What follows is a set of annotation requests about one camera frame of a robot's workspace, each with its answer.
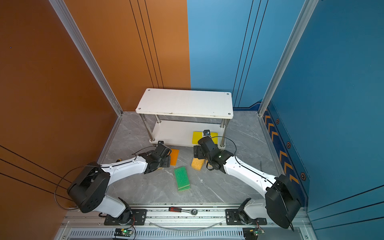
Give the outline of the orange sponge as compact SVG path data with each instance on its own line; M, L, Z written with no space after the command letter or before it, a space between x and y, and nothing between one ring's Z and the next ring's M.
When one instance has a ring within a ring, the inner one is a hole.
M178 162L178 156L179 156L180 150L177 150L177 149L171 149L171 150L172 150L172 152L170 154L170 157L171 157L170 165L171 166L176 166L177 162Z

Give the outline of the yellow sponge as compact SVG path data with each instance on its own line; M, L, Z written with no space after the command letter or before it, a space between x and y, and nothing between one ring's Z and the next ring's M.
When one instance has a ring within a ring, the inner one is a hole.
M214 144L216 144L216 145L218 144L218 136L219 136L218 133L216 133L216 132L211 132L211 138L212 138Z
M198 141L203 138L205 135L203 132L193 132L192 144L197 145Z

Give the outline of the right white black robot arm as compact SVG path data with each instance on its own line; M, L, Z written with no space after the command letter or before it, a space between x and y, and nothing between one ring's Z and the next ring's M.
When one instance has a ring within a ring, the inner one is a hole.
M293 220L303 206L296 187L286 175L278 177L264 173L237 159L235 153L220 150L210 136L198 140L210 170L233 176L264 196L266 213L278 226L293 229Z

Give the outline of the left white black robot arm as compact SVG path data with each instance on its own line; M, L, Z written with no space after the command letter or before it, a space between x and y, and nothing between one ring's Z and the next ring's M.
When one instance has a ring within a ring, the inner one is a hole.
M67 189L67 194L82 213L99 212L119 225L133 222L133 212L121 198L107 195L109 186L137 174L149 174L171 165L172 150L159 141L154 150L135 154L132 159L113 164L89 163Z

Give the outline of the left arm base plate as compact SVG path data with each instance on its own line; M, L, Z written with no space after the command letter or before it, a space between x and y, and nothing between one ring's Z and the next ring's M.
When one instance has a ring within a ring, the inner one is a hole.
M133 209L124 211L119 217L110 215L105 217L105 226L143 226L147 217L146 209Z

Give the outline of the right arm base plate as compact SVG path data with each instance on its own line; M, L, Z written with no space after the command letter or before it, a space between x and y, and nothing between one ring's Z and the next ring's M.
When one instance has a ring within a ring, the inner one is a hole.
M251 219L245 214L244 211L239 211L237 209L226 209L225 215L226 215L226 223L229 226L234 226L234 225L265 226L268 224L266 218Z

